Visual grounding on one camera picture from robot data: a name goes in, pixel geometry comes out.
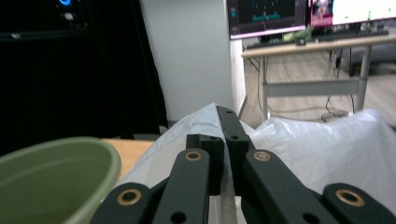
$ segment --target wooden table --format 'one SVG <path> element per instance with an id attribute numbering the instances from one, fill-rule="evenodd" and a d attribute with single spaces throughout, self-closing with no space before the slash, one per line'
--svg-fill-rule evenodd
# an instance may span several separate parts
<path id="1" fill-rule="evenodd" d="M 121 170 L 119 179 L 132 168 L 140 156 L 154 143 L 153 141 L 130 139 L 104 138 L 102 140 L 111 144 L 120 154 Z"/>

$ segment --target desk leg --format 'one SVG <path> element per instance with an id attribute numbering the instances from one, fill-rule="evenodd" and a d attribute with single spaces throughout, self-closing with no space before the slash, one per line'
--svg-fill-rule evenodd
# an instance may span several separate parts
<path id="1" fill-rule="evenodd" d="M 265 57 L 260 57 L 260 76 L 262 76 L 262 119 L 268 120 L 268 82 L 266 77 Z"/>
<path id="2" fill-rule="evenodd" d="M 371 49 L 371 45 L 366 46 L 361 61 L 361 75 L 359 80 L 358 102 L 356 106 L 357 111 L 363 110 L 364 96 L 366 94 L 367 80 L 369 76 Z"/>

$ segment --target keyboard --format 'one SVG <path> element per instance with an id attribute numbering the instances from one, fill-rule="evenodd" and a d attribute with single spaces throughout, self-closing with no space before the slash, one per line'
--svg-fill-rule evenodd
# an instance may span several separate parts
<path id="1" fill-rule="evenodd" d="M 376 35 L 389 35 L 389 31 L 388 30 L 375 30 L 375 31 L 342 30 L 342 31 L 329 33 L 326 35 L 312 36 L 309 40 L 306 40 L 306 43 L 315 43 L 317 41 L 331 42 L 339 39 L 359 38 L 359 37 L 376 36 Z M 268 48 L 268 47 L 290 45 L 290 44 L 295 44 L 295 40 L 289 40 L 289 41 L 278 40 L 278 41 L 255 43 L 253 45 L 247 46 L 247 49 Z"/>
<path id="2" fill-rule="evenodd" d="M 339 39 L 359 38 L 376 35 L 389 35 L 388 30 L 375 30 L 375 31 L 356 31 L 356 30 L 343 30 L 329 33 L 326 35 L 312 36 L 311 40 L 318 42 L 334 41 Z"/>
<path id="3" fill-rule="evenodd" d="M 288 45 L 288 44 L 295 44 L 294 40 L 278 40 L 278 41 L 267 41 L 261 43 L 254 43 L 253 45 L 247 46 L 247 49 L 259 49 L 259 48 L 267 48 L 267 47 L 274 47 L 279 45 Z"/>

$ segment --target computer monitor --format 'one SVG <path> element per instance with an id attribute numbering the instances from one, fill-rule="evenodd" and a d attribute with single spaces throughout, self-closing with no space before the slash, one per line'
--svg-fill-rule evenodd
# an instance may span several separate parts
<path id="1" fill-rule="evenodd" d="M 309 25 L 324 27 L 396 18 L 395 0 L 308 0 Z"/>
<path id="2" fill-rule="evenodd" d="M 306 6 L 306 0 L 227 0 L 230 39 L 304 30 Z"/>

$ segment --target white plastic bag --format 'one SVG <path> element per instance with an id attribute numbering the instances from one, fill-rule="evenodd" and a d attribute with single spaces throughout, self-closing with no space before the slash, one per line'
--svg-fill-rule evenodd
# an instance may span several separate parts
<path id="1" fill-rule="evenodd" d="M 331 123 L 268 119 L 256 130 L 241 124 L 257 149 L 274 152 L 308 188 L 321 194 L 328 184 L 347 183 L 363 189 L 396 214 L 396 134 L 374 110 Z M 190 133 L 224 140 L 216 104 L 176 123 L 118 185 L 135 182 L 151 188 L 164 180 Z M 246 223 L 239 201 L 234 200 L 227 147 L 224 152 L 221 194 L 210 197 L 208 223 Z"/>

